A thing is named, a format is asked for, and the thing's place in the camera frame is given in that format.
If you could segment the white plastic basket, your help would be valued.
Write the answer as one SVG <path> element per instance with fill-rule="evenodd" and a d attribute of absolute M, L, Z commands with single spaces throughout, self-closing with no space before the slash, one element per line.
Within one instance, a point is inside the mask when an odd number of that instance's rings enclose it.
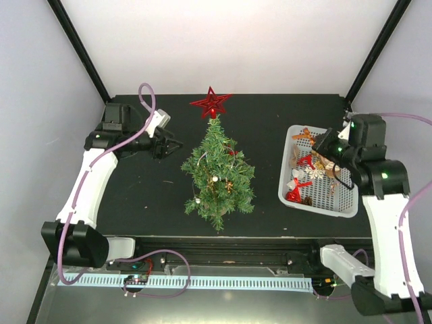
<path fill-rule="evenodd" d="M 304 128 L 308 128 L 315 137 L 325 133 L 324 128 L 312 126 L 294 125 L 288 128 L 279 176 L 278 197 L 280 201 L 287 207 L 331 217 L 351 218 L 355 216 L 358 211 L 358 189 L 349 189 L 352 185 L 350 172 L 316 153 L 308 140 L 292 140 L 292 136 L 300 134 Z M 293 144 L 300 149 L 296 169 L 291 168 L 289 164 Z M 306 167 L 324 169 L 326 175 L 322 180 L 312 180 L 304 171 Z M 286 200 L 286 194 L 291 191 L 287 183 L 293 178 L 298 178 L 299 182 L 313 182 L 311 186 L 296 189 L 301 193 L 302 199 L 306 196 L 312 198 L 312 206 Z"/>

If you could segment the gold glitter cutout ornament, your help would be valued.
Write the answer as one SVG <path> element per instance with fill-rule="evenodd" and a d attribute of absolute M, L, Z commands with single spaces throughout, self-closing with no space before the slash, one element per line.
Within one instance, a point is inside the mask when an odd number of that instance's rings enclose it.
<path fill-rule="evenodd" d="M 207 188 L 211 192 L 212 195 L 217 196 L 217 183 L 219 181 L 219 177 L 216 175 L 212 175 L 207 182 Z"/>

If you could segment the small green christmas tree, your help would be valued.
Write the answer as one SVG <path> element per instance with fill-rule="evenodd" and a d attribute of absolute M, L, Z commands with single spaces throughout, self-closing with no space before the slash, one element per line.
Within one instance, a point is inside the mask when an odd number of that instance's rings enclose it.
<path fill-rule="evenodd" d="M 223 217 L 235 211 L 243 214 L 254 211 L 251 186 L 255 168 L 248 164 L 242 151 L 233 157 L 228 148 L 236 150 L 237 142 L 225 134 L 220 116 L 209 119 L 207 131 L 200 145 L 182 163 L 181 170 L 192 178 L 193 197 L 188 199 L 185 214 L 196 212 L 220 232 L 224 227 Z M 218 176 L 217 196 L 207 188 L 208 179 Z M 225 183 L 231 181 L 233 189 L 227 192 Z"/>

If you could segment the red star ornament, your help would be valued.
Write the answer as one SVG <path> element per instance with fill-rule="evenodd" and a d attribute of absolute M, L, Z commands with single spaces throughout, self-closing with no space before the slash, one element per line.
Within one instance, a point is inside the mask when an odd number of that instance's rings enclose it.
<path fill-rule="evenodd" d="M 210 86 L 207 95 L 204 99 L 193 101 L 190 105 L 200 107 L 202 109 L 201 118 L 209 117 L 215 119 L 218 114 L 226 113 L 224 103 L 230 99 L 233 94 L 216 94 Z"/>

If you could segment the small gold cross ornament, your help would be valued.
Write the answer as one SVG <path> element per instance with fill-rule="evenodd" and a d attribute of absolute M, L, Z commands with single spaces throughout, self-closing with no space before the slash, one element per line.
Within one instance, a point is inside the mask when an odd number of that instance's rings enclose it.
<path fill-rule="evenodd" d="M 232 192 L 232 189 L 233 189 L 233 183 L 231 182 L 231 181 L 227 181 L 226 183 L 225 183 L 225 188 L 227 189 L 227 192 L 228 193 L 231 193 Z"/>

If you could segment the orange ribbon bow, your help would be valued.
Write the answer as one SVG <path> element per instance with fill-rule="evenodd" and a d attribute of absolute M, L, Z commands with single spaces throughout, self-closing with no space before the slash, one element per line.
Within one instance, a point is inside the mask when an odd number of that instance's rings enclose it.
<path fill-rule="evenodd" d="M 315 136 L 310 132 L 308 128 L 304 128 L 300 134 L 293 135 L 292 140 L 308 140 L 311 145 L 315 143 Z"/>

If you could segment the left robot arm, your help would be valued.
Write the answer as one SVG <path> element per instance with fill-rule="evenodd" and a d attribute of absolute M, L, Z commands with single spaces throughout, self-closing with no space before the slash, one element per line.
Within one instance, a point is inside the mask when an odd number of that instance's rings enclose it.
<path fill-rule="evenodd" d="M 84 143 L 82 166 L 72 192 L 55 221 L 44 222 L 41 236 L 57 264 L 101 268 L 121 259 L 129 269 L 144 264 L 145 253 L 133 238 L 108 238 L 97 231 L 97 215 L 109 178 L 126 153 L 147 151 L 163 159 L 182 143 L 165 129 L 170 116 L 155 111 L 143 132 L 132 129 L 132 108 L 109 103 L 100 124 Z"/>

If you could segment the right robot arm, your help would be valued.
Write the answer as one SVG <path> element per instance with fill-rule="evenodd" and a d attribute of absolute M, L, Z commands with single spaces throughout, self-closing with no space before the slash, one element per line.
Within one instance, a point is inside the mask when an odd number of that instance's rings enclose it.
<path fill-rule="evenodd" d="M 315 272 L 332 270 L 351 290 L 364 316 L 416 313 L 425 323 L 431 310 L 414 259 L 409 210 L 430 189 L 412 196 L 408 172 L 401 161 L 386 158 L 386 122 L 382 114 L 353 114 L 344 129 L 317 136 L 313 150 L 350 172 L 369 218 L 374 267 L 361 263 L 340 244 L 328 244 L 307 254 Z"/>

